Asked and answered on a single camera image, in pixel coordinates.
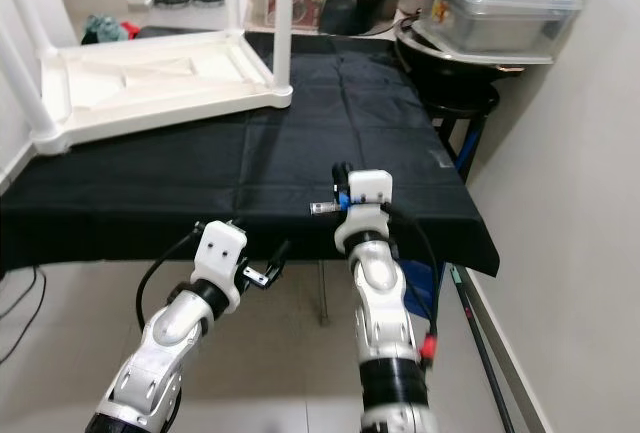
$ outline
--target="black cloth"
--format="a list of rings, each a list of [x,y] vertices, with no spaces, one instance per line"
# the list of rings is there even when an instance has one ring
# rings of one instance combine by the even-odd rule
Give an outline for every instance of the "black cloth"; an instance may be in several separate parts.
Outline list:
[[[272,37],[248,34],[271,62]],[[394,204],[415,215],[436,256],[495,275],[485,224],[381,40],[294,37],[293,102],[74,146],[34,159],[2,197],[1,267],[153,259],[196,220],[239,218],[246,253],[267,259],[284,238],[293,259],[340,258],[331,167],[385,169]],[[418,236],[392,225],[400,254],[422,259]],[[176,258],[191,259],[196,245]]]

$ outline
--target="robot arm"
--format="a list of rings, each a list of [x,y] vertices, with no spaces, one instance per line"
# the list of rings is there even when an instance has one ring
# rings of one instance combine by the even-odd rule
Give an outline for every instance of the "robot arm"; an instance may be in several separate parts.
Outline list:
[[[356,338],[364,403],[363,433],[437,433],[428,407],[421,356],[404,307],[405,277],[389,246],[393,182],[386,171],[334,167],[335,203],[314,203],[313,214],[345,211],[335,232],[336,248],[347,255],[360,304]]]
[[[222,314],[235,311],[249,285],[268,288],[282,272],[287,245],[261,274],[241,259],[246,243],[244,232],[233,225],[215,221],[205,227],[190,283],[149,320],[140,346],[105,393],[87,433],[166,431],[183,374],[203,337]]]

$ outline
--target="white plastic frame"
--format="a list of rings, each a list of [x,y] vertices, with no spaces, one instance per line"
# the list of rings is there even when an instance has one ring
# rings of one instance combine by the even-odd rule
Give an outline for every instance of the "white plastic frame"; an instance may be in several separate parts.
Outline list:
[[[14,0],[41,62],[38,91],[0,24],[0,69],[41,154],[253,108],[291,104],[293,0],[276,0],[273,71],[244,38],[239,0],[225,31],[56,48],[30,0]]]

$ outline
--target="black tablecloth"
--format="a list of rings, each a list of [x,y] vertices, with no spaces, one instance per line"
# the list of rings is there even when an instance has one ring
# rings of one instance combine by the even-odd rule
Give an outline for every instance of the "black tablecloth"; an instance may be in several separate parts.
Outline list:
[[[270,63],[272,37],[248,34]],[[331,167],[385,169],[394,203],[415,215],[439,260],[495,275],[484,222],[433,131],[392,43],[294,37],[293,103],[78,145],[34,159],[1,199],[1,267],[152,259],[196,220],[240,218],[247,254],[294,242],[294,259],[339,258]],[[416,235],[392,225],[403,258]],[[179,258],[193,257],[196,245]]]

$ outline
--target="tiled floor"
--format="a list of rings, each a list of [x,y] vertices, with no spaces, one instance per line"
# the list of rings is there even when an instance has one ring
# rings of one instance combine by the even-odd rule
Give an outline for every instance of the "tiled floor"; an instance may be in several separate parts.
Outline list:
[[[0,366],[0,431],[81,432],[118,366],[139,340],[133,303],[146,263],[46,266],[40,315],[13,357]],[[146,311],[190,273],[189,263],[160,270]],[[0,284],[0,311],[31,280],[14,272]],[[0,323],[0,356],[34,310],[41,280]],[[357,432],[362,410],[353,340],[354,293],[342,262],[329,263],[330,324],[317,320],[315,264],[290,265],[267,292],[249,291],[239,310],[216,324],[187,375],[181,433]],[[422,322],[416,329],[424,331]],[[499,417],[455,288],[443,285],[440,346],[431,404],[442,433],[497,433]]]

